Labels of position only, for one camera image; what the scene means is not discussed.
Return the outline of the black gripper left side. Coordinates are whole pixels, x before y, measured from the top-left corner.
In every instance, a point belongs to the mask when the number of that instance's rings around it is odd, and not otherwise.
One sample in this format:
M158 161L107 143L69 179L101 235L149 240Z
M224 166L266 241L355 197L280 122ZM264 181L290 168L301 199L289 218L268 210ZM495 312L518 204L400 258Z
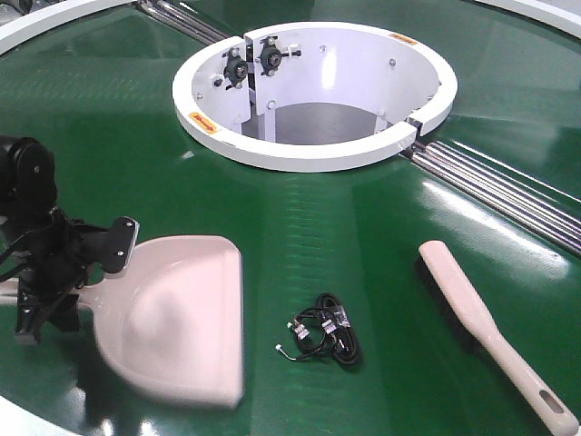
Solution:
M80 289L88 283L109 229L67 217L55 206L47 221L25 239L27 267L20 274L28 292L17 294L15 338L22 345L37 345L47 320L60 332L78 332L78 294L67 294L49 312L53 296Z

